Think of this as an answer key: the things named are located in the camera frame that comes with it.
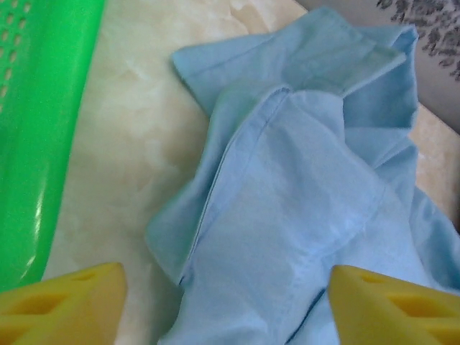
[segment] table surface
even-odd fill
[[[208,123],[169,64],[180,47],[279,29],[292,0],[107,1],[45,277],[122,262],[129,283],[117,344],[148,344],[180,303],[144,243],[156,210],[189,180]],[[413,139],[418,185],[458,216],[460,137],[426,109]]]

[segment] green plastic basket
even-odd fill
[[[104,0],[0,0],[0,291],[41,279]]]

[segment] gray surface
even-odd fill
[[[415,22],[422,36],[415,59],[420,102],[460,133],[460,77],[456,69],[457,65],[460,67],[460,7],[455,8],[450,1],[437,0],[382,0],[379,6],[379,0],[298,2],[307,9],[329,6],[356,25]],[[407,7],[398,12],[400,5]]]

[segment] basket hole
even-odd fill
[[[51,313],[58,305],[60,305],[66,295],[36,295],[20,301],[6,314],[8,315],[45,315]]]
[[[12,345],[29,329],[25,327],[0,326],[0,345]]]
[[[13,20],[14,20],[14,15],[12,13],[8,14],[8,16],[6,17],[6,23],[11,24]]]
[[[9,62],[14,63],[14,61],[16,61],[16,57],[17,57],[17,52],[12,51],[11,54],[9,55]]]
[[[72,280],[79,280],[79,281],[86,281],[86,280],[90,280],[91,278],[94,278],[94,273],[87,273],[85,275],[81,275],[79,277],[75,277],[73,278]]]
[[[379,279],[378,277],[374,277],[372,275],[362,275],[361,279],[363,279],[363,281],[368,282],[370,284],[380,284],[383,282],[382,279]]]
[[[460,344],[460,329],[440,329],[429,332],[443,345]]]
[[[5,71],[5,80],[9,81],[12,78],[12,69],[7,68]]]
[[[411,318],[448,318],[455,316],[455,313],[451,310],[427,297],[393,295],[388,298]]]

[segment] yellow plastic part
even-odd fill
[[[341,345],[459,345],[460,298],[350,266],[328,288]]]
[[[0,345],[113,344],[126,293],[117,263],[2,293]]]

